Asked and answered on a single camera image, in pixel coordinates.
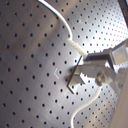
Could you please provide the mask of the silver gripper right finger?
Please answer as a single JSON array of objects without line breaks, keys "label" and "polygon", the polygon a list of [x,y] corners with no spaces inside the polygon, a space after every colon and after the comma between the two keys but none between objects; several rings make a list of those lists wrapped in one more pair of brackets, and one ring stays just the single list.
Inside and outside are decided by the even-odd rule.
[{"label": "silver gripper right finger", "polygon": [[107,60],[109,65],[113,65],[113,58],[111,55],[112,49],[105,49],[102,52],[98,53],[89,53],[85,56],[81,56],[83,61],[99,61],[99,60]]}]

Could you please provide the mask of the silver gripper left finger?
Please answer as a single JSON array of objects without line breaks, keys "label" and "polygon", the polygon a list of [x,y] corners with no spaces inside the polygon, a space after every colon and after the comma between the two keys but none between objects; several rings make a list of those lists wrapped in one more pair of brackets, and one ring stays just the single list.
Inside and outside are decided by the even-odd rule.
[{"label": "silver gripper left finger", "polygon": [[86,84],[88,78],[93,78],[97,86],[111,83],[116,73],[113,69],[98,64],[77,65],[68,83],[68,88],[75,93],[81,84]]}]

